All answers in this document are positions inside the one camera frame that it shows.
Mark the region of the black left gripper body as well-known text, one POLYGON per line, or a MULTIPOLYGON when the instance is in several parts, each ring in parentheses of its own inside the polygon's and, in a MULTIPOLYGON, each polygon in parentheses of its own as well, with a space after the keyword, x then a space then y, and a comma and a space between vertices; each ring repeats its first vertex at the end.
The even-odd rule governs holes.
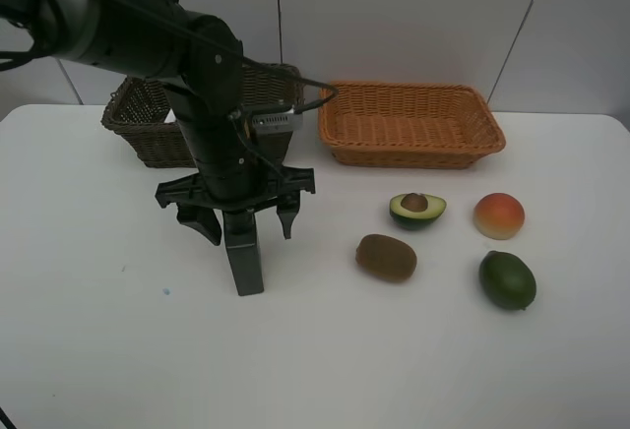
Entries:
POLYGON ((315 192, 313 169, 288 167, 274 157, 238 153, 212 160, 192 158, 196 173, 157 186, 162 208, 178 204, 224 212, 260 210, 302 192, 315 192))

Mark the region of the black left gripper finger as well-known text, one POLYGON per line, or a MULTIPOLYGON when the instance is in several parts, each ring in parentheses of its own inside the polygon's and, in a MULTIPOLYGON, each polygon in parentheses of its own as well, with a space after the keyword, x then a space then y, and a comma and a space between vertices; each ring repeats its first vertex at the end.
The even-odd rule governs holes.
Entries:
POLYGON ((277 203, 277 215, 281 221, 283 229, 283 237, 285 239, 291 238, 291 230, 294 220, 296 219, 300 210, 300 193, 293 192, 287 195, 281 196, 277 203))
POLYGON ((215 246, 221 245, 221 226, 212 209, 177 205, 177 221, 204 236, 215 246))

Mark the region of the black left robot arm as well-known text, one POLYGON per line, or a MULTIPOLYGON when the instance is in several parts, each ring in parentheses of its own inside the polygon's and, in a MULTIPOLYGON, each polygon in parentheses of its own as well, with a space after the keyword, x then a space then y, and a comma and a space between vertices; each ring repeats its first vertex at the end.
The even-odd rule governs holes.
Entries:
POLYGON ((266 119, 291 128, 301 113, 285 102, 246 105, 241 42, 219 18, 184 10, 177 0, 1 0, 1 16, 31 35, 31 47, 5 51, 3 70, 56 57, 160 83, 197 171, 157 187, 162 207, 220 243, 275 208, 290 235, 309 169, 289 168, 257 143, 266 119))

